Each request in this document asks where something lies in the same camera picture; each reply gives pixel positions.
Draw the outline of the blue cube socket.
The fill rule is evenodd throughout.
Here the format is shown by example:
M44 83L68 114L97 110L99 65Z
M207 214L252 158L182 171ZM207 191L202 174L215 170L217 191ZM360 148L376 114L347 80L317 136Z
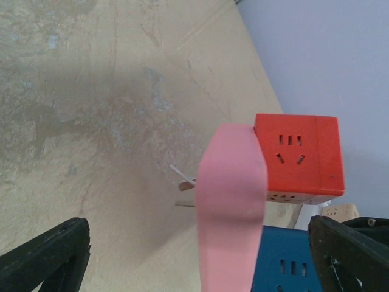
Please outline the blue cube socket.
M253 292L316 292L322 287L304 230L264 226Z

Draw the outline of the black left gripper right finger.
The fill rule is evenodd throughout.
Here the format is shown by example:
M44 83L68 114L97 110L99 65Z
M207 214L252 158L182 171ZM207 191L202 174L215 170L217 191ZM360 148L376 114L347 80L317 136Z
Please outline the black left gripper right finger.
M313 216L309 247L323 291L388 291L388 220Z

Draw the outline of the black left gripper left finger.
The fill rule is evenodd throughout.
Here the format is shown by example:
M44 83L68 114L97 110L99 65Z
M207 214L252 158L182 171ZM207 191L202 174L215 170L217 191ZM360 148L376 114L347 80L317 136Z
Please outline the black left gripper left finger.
M1 291L79 291L90 247L87 219L66 220L1 256Z

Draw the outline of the pink power strip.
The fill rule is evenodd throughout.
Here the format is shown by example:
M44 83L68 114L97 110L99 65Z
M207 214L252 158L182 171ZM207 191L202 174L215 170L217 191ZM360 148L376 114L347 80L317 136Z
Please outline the pink power strip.
M250 125L224 124L195 187L201 291L250 291L267 198L267 166Z

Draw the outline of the red cube socket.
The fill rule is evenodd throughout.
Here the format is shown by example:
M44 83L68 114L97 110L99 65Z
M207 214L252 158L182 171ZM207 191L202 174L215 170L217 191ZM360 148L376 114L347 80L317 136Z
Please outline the red cube socket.
M336 117L257 114L254 130L267 164L268 201L318 205L345 193Z

